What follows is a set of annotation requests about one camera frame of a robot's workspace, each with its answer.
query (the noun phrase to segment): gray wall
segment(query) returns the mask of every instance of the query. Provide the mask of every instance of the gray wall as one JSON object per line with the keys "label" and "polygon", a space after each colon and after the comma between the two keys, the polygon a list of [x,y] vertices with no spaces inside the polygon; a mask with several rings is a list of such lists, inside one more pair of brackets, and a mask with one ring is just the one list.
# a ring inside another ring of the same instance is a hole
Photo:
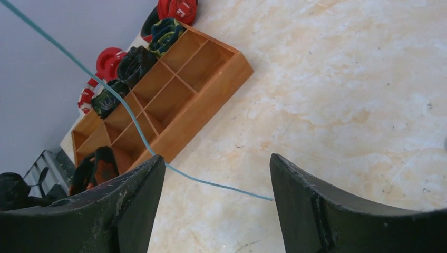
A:
{"label": "gray wall", "polygon": [[[157,0],[10,0],[91,71],[107,47],[126,49]],[[0,5],[0,173],[24,175],[79,116],[89,77]]]}

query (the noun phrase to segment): wooden organizer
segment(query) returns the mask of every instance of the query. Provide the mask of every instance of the wooden organizer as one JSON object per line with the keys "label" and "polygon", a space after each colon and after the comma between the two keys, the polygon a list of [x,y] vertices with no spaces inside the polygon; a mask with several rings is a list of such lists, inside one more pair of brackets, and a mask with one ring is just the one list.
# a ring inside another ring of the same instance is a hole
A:
{"label": "wooden organizer", "polygon": [[[171,162],[253,74],[244,55],[188,25],[124,98],[155,153]],[[122,104],[105,120],[91,110],[73,129],[76,166],[112,147],[120,173],[151,158]]]}

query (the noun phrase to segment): blue string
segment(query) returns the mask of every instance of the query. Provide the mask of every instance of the blue string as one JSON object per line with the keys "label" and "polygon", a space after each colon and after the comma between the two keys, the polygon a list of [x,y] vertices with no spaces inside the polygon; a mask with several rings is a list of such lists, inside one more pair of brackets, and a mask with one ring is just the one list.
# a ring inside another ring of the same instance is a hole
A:
{"label": "blue string", "polygon": [[[110,86],[105,84],[101,79],[99,79],[96,75],[94,75],[92,72],[90,72],[76,57],[74,57],[74,55],[72,53],[70,53],[66,48],[64,48],[64,46],[62,46],[59,42],[57,42],[53,37],[51,37],[49,34],[47,34],[42,28],[40,28],[36,23],[34,23],[30,18],[28,18],[24,13],[22,13],[19,9],[17,9],[12,3],[10,3],[8,0],[0,0],[0,2],[6,8],[8,8],[11,12],[13,12],[17,17],[19,17],[21,20],[23,20],[27,25],[29,25],[32,29],[34,29],[36,32],[38,32],[40,35],[42,35],[46,40],[48,40],[51,44],[53,44],[60,51],[62,51],[62,53],[64,53],[68,58],[70,58],[70,60],[72,60],[78,67],[80,67],[85,73],[87,73],[89,76],[91,76],[100,85],[102,85],[106,90],[110,91],[110,93],[112,93],[124,105],[125,109],[127,110],[130,117],[132,118],[133,123],[137,127],[138,133],[140,134],[140,137],[143,140],[144,145],[146,146],[146,148],[149,150],[149,152],[152,155],[155,155],[155,152],[152,150],[148,141],[144,137],[143,131],[141,130],[140,125],[138,124],[137,119],[135,118],[135,115],[133,115],[132,111],[130,110],[130,108],[127,105],[127,103],[125,102],[125,100],[118,93],[116,93],[116,91],[114,91]],[[240,193],[243,193],[243,194],[255,197],[255,198],[273,201],[273,198],[264,197],[264,196],[254,194],[254,193],[251,193],[248,191],[239,190],[234,187],[223,186],[221,184],[216,184],[216,183],[207,182],[207,181],[203,181],[203,180],[194,178],[194,177],[192,177],[188,174],[185,174],[184,172],[174,168],[173,166],[171,166],[168,163],[166,163],[166,166],[168,168],[172,169],[173,171],[177,172],[178,174],[180,174],[186,178],[189,178],[195,182],[198,182],[198,183],[204,183],[204,184],[208,184],[210,186],[215,186],[215,187],[220,187],[220,188],[240,192]]]}

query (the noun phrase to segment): stained surface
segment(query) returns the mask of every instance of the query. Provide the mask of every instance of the stained surface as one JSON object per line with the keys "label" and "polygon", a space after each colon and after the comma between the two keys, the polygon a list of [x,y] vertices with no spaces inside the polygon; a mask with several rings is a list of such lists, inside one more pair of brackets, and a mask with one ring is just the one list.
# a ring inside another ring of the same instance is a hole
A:
{"label": "stained surface", "polygon": [[[172,163],[273,196],[279,153],[358,196],[447,207],[447,3],[201,1],[254,75]],[[149,252],[284,252],[274,202],[166,173]]]}

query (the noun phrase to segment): beige tabletop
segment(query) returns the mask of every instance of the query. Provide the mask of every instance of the beige tabletop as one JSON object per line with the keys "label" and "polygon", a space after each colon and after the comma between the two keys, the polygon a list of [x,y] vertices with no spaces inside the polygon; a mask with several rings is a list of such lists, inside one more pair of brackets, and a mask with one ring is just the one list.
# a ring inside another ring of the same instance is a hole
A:
{"label": "beige tabletop", "polygon": [[[195,27],[255,73],[174,166],[273,196],[279,153],[366,199],[447,207],[446,1],[209,0],[199,11]],[[284,252],[275,203],[168,171],[149,252]]]}

